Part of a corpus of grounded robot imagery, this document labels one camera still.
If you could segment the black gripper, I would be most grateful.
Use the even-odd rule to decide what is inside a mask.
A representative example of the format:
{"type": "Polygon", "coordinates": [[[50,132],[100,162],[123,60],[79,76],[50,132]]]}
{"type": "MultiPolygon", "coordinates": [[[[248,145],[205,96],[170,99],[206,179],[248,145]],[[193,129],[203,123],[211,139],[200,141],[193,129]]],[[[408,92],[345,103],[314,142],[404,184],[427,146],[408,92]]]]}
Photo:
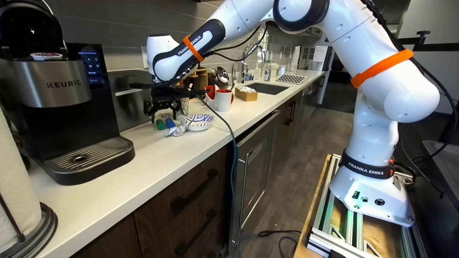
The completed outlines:
{"type": "Polygon", "coordinates": [[[172,119],[178,119],[178,112],[182,109],[180,101],[185,98],[195,98],[196,93],[182,88],[152,88],[150,101],[143,103],[143,113],[149,116],[150,123],[156,122],[156,112],[160,109],[170,109],[172,119]]]}

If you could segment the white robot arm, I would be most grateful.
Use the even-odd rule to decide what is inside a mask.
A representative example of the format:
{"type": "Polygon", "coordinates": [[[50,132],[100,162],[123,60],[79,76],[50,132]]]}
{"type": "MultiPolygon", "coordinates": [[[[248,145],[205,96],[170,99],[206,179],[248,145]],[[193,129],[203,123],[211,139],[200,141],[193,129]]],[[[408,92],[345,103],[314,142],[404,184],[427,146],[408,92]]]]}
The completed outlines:
{"type": "Polygon", "coordinates": [[[410,227],[414,212],[390,161],[398,126],[427,118],[440,93],[377,20],[364,0],[223,0],[192,33],[176,42],[169,35],[146,39],[153,83],[183,79],[211,50],[272,22],[288,35],[317,27],[357,90],[353,131],[331,194],[350,211],[410,227]]]}

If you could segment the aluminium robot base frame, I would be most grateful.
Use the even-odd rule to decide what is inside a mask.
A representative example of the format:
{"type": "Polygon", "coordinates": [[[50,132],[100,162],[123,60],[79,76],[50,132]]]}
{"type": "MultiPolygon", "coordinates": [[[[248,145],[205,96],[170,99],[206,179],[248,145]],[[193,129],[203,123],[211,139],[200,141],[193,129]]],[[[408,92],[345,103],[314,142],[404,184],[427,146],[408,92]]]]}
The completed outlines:
{"type": "Polygon", "coordinates": [[[397,227],[348,211],[328,191],[340,156],[324,159],[292,258],[427,258],[416,225],[397,227]]]}

